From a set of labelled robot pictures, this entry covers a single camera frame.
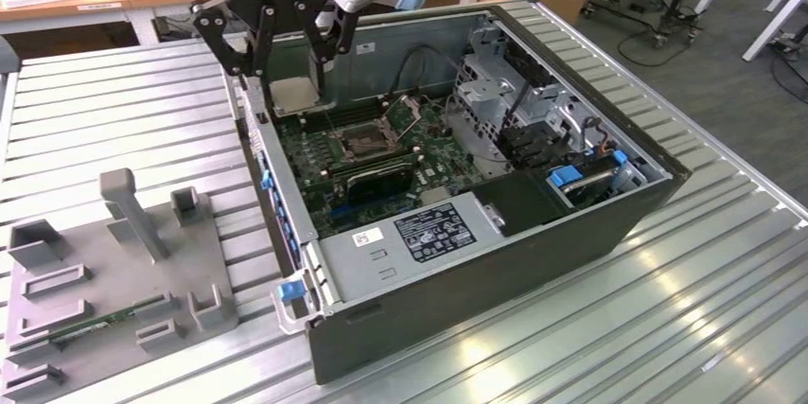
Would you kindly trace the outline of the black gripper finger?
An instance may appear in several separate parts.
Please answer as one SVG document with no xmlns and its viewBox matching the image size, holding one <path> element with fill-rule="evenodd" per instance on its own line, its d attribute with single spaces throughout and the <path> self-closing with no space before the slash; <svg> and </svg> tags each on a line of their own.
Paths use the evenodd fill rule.
<svg viewBox="0 0 808 404">
<path fill-rule="evenodd" d="M 194 4 L 192 24 L 202 35 L 226 73 L 236 77 L 243 89 L 248 89 L 248 78 L 258 79 L 266 115 L 274 108 L 271 81 L 267 64 L 274 47 L 274 6 L 262 5 L 256 11 L 258 27 L 248 28 L 247 47 L 239 51 L 226 39 L 226 4 Z"/>
<path fill-rule="evenodd" d="M 336 17 L 331 27 L 327 33 L 322 34 L 318 26 L 320 13 L 315 10 L 315 4 L 310 0 L 296 0 L 294 12 L 310 44 L 311 79 L 322 95 L 326 90 L 326 65 L 334 62 L 338 55 L 348 53 L 360 14 L 336 7 Z"/>
</svg>

